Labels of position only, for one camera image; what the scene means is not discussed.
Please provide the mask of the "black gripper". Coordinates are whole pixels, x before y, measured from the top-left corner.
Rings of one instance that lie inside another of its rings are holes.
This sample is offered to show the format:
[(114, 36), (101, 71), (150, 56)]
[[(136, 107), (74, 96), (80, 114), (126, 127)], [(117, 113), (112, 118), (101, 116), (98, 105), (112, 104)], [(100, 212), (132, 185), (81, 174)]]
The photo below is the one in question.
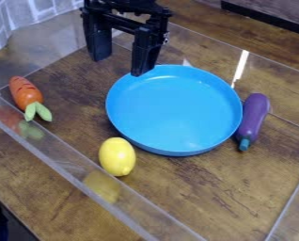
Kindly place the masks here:
[[(141, 76), (154, 68), (161, 46), (168, 42), (168, 18), (172, 12), (156, 0), (84, 0), (81, 11), (86, 49), (92, 61), (112, 54), (112, 28), (134, 34), (130, 74)], [(145, 14), (144, 24), (121, 17)]]

